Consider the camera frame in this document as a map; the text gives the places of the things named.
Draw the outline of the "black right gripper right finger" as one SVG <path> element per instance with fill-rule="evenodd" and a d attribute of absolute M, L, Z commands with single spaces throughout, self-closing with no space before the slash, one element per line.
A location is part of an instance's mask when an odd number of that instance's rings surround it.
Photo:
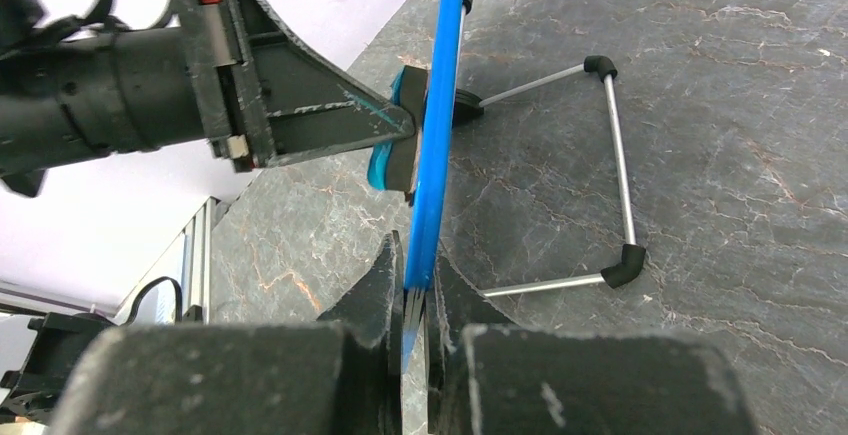
<path fill-rule="evenodd" d="M 432 434 L 753 434 L 729 361 L 679 332 L 524 328 L 439 255 L 427 298 Z"/>

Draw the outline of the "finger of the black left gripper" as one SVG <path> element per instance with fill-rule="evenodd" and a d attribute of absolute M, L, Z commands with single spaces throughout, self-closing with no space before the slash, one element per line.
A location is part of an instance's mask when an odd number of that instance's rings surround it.
<path fill-rule="evenodd" d="M 268 115 L 278 167 L 374 146 L 393 131 L 391 104 L 331 103 Z"/>

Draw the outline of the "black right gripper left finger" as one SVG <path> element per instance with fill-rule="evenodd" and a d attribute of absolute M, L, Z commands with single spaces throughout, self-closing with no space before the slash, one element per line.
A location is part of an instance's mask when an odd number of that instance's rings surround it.
<path fill-rule="evenodd" d="M 111 328 L 72 372 L 53 434 L 398 434 L 400 237 L 313 322 Z"/>

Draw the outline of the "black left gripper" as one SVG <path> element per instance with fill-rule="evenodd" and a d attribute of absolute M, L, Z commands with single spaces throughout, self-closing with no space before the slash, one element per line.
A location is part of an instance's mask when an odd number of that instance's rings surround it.
<path fill-rule="evenodd" d="M 142 29 L 114 5 L 39 30 L 41 171 L 203 140 L 244 173 L 265 162 L 264 102 L 273 114 L 398 111 L 268 0 L 165 0 Z"/>

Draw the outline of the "blue whiteboard eraser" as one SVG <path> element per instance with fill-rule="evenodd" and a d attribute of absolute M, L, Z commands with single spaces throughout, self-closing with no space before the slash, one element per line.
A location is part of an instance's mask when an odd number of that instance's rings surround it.
<path fill-rule="evenodd" d="M 376 190 L 415 191 L 429 78 L 427 69 L 405 65 L 391 85 L 391 115 L 398 117 L 391 134 L 373 146 L 367 169 Z"/>

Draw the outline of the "blue framed whiteboard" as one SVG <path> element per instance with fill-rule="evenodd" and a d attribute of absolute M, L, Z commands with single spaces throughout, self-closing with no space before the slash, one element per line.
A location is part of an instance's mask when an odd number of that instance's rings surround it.
<path fill-rule="evenodd" d="M 416 342 L 427 340 L 426 296 L 435 277 L 465 17 L 464 0 L 440 0 L 403 280 L 404 369 Z"/>

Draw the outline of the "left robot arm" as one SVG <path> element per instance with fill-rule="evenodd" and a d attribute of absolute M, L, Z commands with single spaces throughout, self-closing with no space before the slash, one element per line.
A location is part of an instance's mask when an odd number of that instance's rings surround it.
<path fill-rule="evenodd" d="M 114 0 L 49 24 L 1 0 L 1 181 L 206 141 L 238 173 L 414 139 L 418 115 L 318 54 L 268 0 L 167 0 L 150 27 Z"/>

